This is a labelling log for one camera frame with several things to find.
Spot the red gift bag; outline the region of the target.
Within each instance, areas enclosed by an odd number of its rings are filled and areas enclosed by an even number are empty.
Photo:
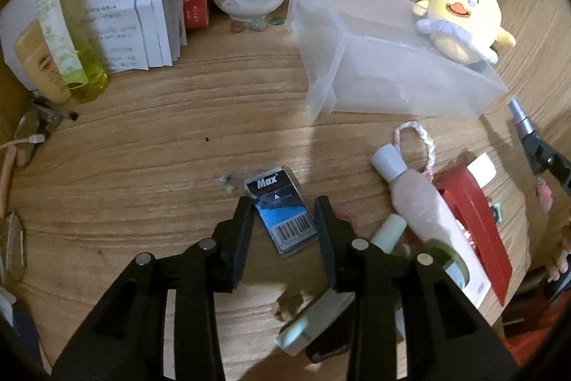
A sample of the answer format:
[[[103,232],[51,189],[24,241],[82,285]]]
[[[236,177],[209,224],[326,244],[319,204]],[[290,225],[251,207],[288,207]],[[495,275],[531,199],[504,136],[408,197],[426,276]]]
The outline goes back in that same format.
[[[512,265],[482,188],[462,164],[438,172],[434,184],[455,218],[468,230],[469,243],[475,248],[495,296],[504,306]]]

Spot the pink tube white cap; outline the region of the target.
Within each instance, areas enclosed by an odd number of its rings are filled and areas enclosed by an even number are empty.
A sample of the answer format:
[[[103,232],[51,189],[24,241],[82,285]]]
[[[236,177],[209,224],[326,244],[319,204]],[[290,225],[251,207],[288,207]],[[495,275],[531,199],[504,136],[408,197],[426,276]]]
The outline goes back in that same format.
[[[435,239],[445,243],[464,260],[469,272],[465,296],[473,306],[480,307],[491,289],[490,280],[433,183],[422,173],[409,168],[392,144],[376,150],[371,162],[388,183],[395,211],[405,219],[413,233],[422,242]]]

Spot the pale green cosmetic tube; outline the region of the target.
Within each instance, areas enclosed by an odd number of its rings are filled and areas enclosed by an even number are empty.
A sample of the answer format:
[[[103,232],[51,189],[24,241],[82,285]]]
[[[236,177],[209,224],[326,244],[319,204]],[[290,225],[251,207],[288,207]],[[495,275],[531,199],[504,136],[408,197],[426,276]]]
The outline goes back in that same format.
[[[370,242],[383,252],[391,253],[405,229],[405,220],[391,214]],[[321,336],[349,308],[354,298],[354,292],[338,293],[328,289],[284,327],[276,337],[276,345],[287,355],[295,357]]]

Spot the blue Max staple box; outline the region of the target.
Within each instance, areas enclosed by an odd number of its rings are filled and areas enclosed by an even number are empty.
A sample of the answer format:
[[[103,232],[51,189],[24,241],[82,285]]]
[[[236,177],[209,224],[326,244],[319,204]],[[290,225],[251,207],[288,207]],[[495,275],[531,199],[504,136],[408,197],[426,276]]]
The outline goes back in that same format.
[[[317,235],[310,210],[284,167],[250,177],[245,188],[278,253],[293,253]]]

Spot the dark green bottle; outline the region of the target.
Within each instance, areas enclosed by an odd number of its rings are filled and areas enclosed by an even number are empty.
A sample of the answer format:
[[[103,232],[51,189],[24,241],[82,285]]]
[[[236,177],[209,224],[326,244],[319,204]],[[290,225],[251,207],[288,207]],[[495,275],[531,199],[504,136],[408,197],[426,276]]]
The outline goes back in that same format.
[[[428,240],[416,253],[415,259],[425,266],[438,265],[461,289],[469,283],[469,268],[461,255],[438,239]]]

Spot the yellow chick plush toy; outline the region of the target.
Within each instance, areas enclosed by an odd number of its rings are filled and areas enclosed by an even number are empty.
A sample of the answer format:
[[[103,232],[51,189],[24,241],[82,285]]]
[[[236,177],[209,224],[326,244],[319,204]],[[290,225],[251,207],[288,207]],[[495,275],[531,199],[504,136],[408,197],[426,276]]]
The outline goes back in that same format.
[[[515,37],[501,26],[497,0],[420,0],[413,7],[416,30],[454,62],[496,64],[492,49],[498,44],[513,47]]]

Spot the clear plastic storage bin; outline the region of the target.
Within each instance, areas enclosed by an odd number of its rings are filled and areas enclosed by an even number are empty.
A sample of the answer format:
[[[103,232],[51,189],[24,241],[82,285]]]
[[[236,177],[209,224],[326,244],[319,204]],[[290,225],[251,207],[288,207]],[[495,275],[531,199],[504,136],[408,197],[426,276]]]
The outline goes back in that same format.
[[[408,0],[289,0],[316,119],[334,111],[477,119],[507,91],[485,62],[451,61]]]

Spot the round metal mirror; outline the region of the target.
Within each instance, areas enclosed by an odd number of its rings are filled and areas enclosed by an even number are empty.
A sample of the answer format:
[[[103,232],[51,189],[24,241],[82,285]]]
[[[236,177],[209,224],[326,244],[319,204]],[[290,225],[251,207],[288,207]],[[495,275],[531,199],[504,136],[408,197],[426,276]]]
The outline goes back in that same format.
[[[45,136],[40,132],[40,116],[37,110],[27,111],[19,121],[15,131],[16,166],[25,167],[29,164],[37,145],[45,142]]]

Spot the beige cream tube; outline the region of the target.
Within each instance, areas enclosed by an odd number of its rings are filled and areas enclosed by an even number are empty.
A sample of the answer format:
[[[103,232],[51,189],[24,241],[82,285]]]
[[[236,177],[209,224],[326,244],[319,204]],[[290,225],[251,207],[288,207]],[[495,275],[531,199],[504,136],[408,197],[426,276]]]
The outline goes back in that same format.
[[[71,92],[59,74],[37,19],[15,40],[14,50],[22,70],[46,99],[56,105],[64,105],[71,99]]]

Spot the yellow green liquid bottle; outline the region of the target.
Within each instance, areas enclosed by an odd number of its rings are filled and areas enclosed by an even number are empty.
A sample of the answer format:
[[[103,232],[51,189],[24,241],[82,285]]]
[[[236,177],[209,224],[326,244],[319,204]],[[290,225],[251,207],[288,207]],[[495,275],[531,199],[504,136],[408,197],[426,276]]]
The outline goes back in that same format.
[[[89,82],[86,85],[71,89],[72,98],[84,104],[94,101],[108,86],[108,76],[97,44],[89,38],[89,30],[82,23],[85,0],[60,0],[65,21],[69,29],[76,53],[83,65]]]

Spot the white floral bowl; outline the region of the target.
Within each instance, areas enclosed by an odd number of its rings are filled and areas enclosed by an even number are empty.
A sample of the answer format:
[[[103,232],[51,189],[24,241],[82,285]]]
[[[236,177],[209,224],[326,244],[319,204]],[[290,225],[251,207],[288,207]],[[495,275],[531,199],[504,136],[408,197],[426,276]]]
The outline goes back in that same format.
[[[231,19],[249,22],[266,18],[286,0],[213,0],[214,4]]]

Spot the white green cosmetic tube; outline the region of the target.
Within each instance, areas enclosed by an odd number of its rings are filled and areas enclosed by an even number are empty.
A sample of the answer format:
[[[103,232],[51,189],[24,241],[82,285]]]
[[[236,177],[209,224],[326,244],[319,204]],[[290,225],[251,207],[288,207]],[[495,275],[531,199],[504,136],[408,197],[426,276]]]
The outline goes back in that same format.
[[[60,0],[33,0],[45,42],[66,84],[75,89],[89,80],[76,53]]]

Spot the red small box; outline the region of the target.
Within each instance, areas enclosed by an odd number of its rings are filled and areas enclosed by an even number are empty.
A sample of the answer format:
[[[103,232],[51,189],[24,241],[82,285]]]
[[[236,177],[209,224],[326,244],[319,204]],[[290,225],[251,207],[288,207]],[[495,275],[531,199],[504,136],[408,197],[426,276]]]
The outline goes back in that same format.
[[[201,29],[209,24],[208,0],[183,0],[184,23],[187,29]]]

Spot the white folded paper boxes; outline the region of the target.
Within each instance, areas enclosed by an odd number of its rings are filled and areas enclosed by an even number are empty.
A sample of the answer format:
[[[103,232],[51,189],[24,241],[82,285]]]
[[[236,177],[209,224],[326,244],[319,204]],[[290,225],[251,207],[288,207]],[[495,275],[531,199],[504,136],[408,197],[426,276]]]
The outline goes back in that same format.
[[[14,43],[34,19],[33,0],[11,0],[1,11],[4,61],[28,90],[35,86],[22,70]],[[183,0],[85,0],[82,23],[106,71],[169,66],[186,42]]]

